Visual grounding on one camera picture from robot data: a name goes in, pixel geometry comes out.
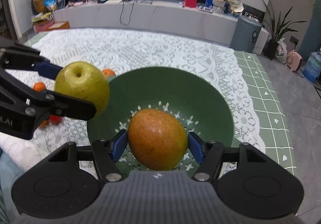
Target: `white lace tablecloth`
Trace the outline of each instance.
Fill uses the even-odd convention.
[[[62,67],[73,61],[87,61],[99,69],[108,67],[117,75],[147,66],[175,67],[196,74],[211,83],[227,101],[235,138],[265,153],[259,118],[232,49],[183,37],[112,29],[52,31],[33,47]],[[30,87],[42,81],[53,89],[54,81],[35,72],[9,72]],[[25,171],[68,141],[89,145],[86,122],[64,118],[58,126],[36,130],[31,141],[2,134],[0,147]],[[81,162],[80,167],[94,174],[92,162]],[[224,171],[233,167],[226,164]]]

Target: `wall socket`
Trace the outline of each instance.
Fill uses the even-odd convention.
[[[295,45],[297,45],[299,43],[299,39],[295,38],[294,36],[291,36],[290,42],[294,43]]]

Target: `orange box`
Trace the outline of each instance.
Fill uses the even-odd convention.
[[[46,31],[52,31],[52,30],[59,30],[59,29],[69,29],[69,22],[65,21],[65,22],[57,22],[51,26],[49,26]]]

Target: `screw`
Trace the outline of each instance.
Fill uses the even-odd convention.
[[[49,94],[49,93],[46,94],[46,98],[48,100],[54,100],[55,99],[55,97],[52,94]]]
[[[109,173],[106,176],[106,179],[110,182],[117,182],[120,181],[122,176],[118,173]]]
[[[35,116],[36,115],[35,109],[33,109],[31,107],[27,107],[24,111],[29,116]]]
[[[194,175],[194,179],[197,181],[207,181],[209,180],[210,176],[207,173],[199,172]]]
[[[62,114],[62,110],[61,110],[61,109],[57,109],[57,110],[56,110],[56,114],[57,114],[57,115]]]

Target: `red fruit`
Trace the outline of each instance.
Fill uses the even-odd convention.
[[[61,123],[61,121],[62,121],[62,117],[56,116],[56,115],[50,115],[49,120],[50,120],[51,123],[53,123],[53,124],[59,124],[59,123]]]

